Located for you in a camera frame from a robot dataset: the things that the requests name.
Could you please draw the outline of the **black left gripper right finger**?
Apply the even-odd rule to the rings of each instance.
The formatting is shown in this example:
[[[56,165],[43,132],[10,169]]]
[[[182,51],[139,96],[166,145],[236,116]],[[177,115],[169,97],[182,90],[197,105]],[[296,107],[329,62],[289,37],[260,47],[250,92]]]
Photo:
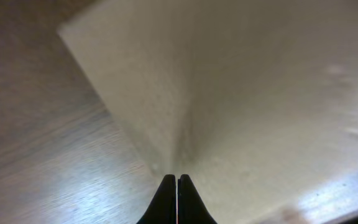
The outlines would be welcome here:
[[[178,179],[177,190],[178,224],[217,224],[188,174]]]

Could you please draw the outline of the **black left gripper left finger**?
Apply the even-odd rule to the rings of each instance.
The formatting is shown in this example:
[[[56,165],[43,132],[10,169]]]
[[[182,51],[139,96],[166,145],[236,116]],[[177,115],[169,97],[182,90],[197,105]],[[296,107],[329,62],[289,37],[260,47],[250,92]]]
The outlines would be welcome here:
[[[176,178],[167,174],[137,224],[176,224]]]

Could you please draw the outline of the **brown cardboard box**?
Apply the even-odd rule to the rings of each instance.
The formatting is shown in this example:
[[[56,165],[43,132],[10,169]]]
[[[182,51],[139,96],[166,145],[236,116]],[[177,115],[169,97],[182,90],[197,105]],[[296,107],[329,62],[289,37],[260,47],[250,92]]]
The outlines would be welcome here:
[[[219,223],[358,169],[358,1],[100,1],[60,37],[151,171]]]

